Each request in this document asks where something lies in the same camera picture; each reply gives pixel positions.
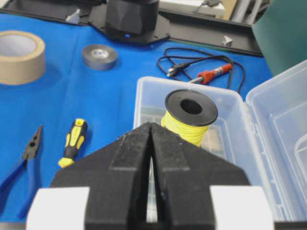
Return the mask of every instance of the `plastic storage box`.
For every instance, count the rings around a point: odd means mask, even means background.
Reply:
[[[202,148],[243,168],[252,185],[262,186],[275,221],[306,221],[307,61],[252,89],[246,103],[231,90],[141,78],[134,128],[147,121],[160,123],[165,97],[177,89],[201,92],[218,108]],[[153,173],[148,202],[147,220],[155,221]]]

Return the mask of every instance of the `spool center hole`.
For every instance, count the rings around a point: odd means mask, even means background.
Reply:
[[[31,54],[36,48],[35,41],[23,35],[8,34],[0,36],[1,56],[24,56]]]
[[[200,114],[202,107],[194,100],[184,99],[180,103],[181,108],[188,114]]]
[[[106,50],[103,50],[103,49],[93,49],[92,55],[95,58],[104,59],[104,58],[107,58],[109,56],[109,53]]]

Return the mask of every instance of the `tan packing tape roll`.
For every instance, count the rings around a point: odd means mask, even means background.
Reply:
[[[45,43],[41,38],[21,31],[0,32],[0,83],[26,84],[45,71]]]

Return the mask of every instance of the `blue table surface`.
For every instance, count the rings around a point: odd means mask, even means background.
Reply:
[[[90,26],[75,26],[46,22],[26,17],[0,14],[0,31],[19,30],[33,33],[46,43],[47,70],[35,82],[20,85],[0,85],[0,179],[14,165],[38,129],[43,136],[37,156],[40,187],[48,187],[59,169],[65,137],[75,118],[87,120],[88,137],[77,159],[115,141],[129,132],[133,125],[137,81],[143,76],[167,78],[157,67],[157,59],[164,49],[188,45],[164,41],[148,46],[131,46],[108,40]],[[82,49],[89,44],[104,44],[117,50],[119,60],[108,71],[96,71],[83,64]],[[224,54],[241,63],[247,72],[242,97],[248,91],[272,77],[264,58],[230,54],[197,46],[189,46]],[[191,66],[189,73],[222,65],[221,61],[207,61]],[[167,69],[168,62],[163,63]],[[210,83],[224,88],[228,76]],[[235,69],[231,89],[241,81]],[[22,171],[12,185],[0,194],[0,222],[24,222],[16,213],[25,199],[28,178]]]

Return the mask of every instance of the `pliers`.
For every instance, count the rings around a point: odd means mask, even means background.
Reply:
[[[39,129],[36,131],[35,135],[31,138],[30,142],[27,144],[24,153],[18,159],[14,167],[11,171],[4,177],[2,181],[0,181],[0,194],[5,190],[5,188],[13,181],[16,175],[21,171],[23,166],[27,168],[28,177],[29,177],[29,188],[26,200],[22,205],[21,209],[17,213],[18,218],[23,218],[34,199],[34,196],[37,191],[37,181],[36,181],[36,154],[40,143],[41,133],[42,133],[43,126],[40,126]]]

